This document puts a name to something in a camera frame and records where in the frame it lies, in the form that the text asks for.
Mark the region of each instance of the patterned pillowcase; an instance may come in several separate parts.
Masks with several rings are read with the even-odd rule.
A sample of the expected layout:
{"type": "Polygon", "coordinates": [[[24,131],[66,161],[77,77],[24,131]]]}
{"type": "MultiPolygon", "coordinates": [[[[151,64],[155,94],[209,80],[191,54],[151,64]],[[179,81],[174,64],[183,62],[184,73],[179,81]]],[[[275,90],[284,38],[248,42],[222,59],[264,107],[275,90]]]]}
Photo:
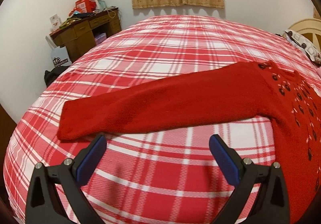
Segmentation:
{"type": "Polygon", "coordinates": [[[321,65],[321,54],[310,40],[290,29],[285,30],[284,32],[286,33],[286,39],[296,48],[305,53],[312,63],[317,66],[321,65]]]}

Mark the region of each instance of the red box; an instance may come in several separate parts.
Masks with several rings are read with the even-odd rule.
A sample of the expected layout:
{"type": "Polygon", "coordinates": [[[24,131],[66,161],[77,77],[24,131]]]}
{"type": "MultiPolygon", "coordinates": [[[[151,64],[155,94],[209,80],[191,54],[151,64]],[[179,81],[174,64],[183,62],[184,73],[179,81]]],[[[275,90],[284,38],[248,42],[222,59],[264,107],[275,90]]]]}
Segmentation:
{"type": "Polygon", "coordinates": [[[82,13],[93,12],[96,9],[96,2],[78,0],[76,1],[76,8],[80,9],[82,13]]]}

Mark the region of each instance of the desk drawer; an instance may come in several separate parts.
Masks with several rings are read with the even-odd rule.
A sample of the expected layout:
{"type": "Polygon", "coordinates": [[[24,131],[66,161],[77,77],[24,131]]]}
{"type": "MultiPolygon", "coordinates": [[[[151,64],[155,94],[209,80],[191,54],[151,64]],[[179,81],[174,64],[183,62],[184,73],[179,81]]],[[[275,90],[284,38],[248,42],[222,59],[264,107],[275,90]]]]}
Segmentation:
{"type": "Polygon", "coordinates": [[[71,62],[75,62],[78,58],[81,57],[77,49],[76,40],[66,42],[65,47],[67,48],[67,52],[68,52],[69,58],[71,59],[71,62]]]}
{"type": "Polygon", "coordinates": [[[63,33],[60,34],[60,39],[63,44],[65,44],[69,41],[72,41],[76,38],[77,38],[77,36],[75,34],[73,27],[67,29],[66,31],[64,31],[63,33]]]}
{"type": "Polygon", "coordinates": [[[95,38],[91,31],[77,38],[75,42],[77,44],[77,49],[80,56],[84,55],[94,46],[96,46],[95,38]]]}
{"type": "Polygon", "coordinates": [[[98,19],[100,25],[110,22],[110,17],[108,15],[101,16],[98,19]]]}
{"type": "Polygon", "coordinates": [[[95,18],[89,21],[89,24],[91,28],[97,28],[98,26],[100,26],[100,18],[95,18]]]}
{"type": "Polygon", "coordinates": [[[112,28],[117,28],[117,27],[119,27],[119,26],[120,26],[120,25],[119,25],[119,19],[112,20],[110,24],[111,24],[111,27],[112,27],[112,28]]]}
{"type": "Polygon", "coordinates": [[[116,34],[116,33],[118,33],[118,32],[120,32],[121,31],[121,27],[118,25],[118,26],[116,26],[116,27],[113,27],[112,29],[111,29],[111,33],[114,35],[114,34],[116,34]]]}
{"type": "Polygon", "coordinates": [[[75,30],[77,37],[80,37],[81,35],[91,30],[88,21],[84,21],[80,24],[75,25],[73,29],[75,30]]]}
{"type": "Polygon", "coordinates": [[[63,45],[63,42],[62,42],[62,39],[60,37],[60,35],[56,36],[54,39],[53,39],[54,43],[57,45],[57,46],[61,46],[63,45]]]}

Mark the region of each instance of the red sweater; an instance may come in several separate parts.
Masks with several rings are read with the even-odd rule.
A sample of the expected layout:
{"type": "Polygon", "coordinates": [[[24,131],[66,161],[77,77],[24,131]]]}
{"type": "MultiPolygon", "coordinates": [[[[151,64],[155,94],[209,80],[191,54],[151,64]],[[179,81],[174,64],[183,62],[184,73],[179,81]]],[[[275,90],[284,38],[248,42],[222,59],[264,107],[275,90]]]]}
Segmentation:
{"type": "Polygon", "coordinates": [[[100,131],[148,133],[269,117],[293,223],[319,187],[320,111],[321,98],[297,71],[283,71],[272,61],[239,62],[67,101],[57,137],[73,140],[100,131]]]}

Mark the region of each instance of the white paper bag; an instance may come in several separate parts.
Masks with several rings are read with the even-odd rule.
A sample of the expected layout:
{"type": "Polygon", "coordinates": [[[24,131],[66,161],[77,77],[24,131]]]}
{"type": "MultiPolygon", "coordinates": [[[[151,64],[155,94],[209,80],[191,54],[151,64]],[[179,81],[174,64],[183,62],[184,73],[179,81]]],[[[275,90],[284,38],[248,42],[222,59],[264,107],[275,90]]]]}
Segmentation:
{"type": "Polygon", "coordinates": [[[46,36],[46,40],[51,48],[51,59],[55,67],[70,66],[72,64],[66,47],[57,47],[56,44],[46,36]]]}

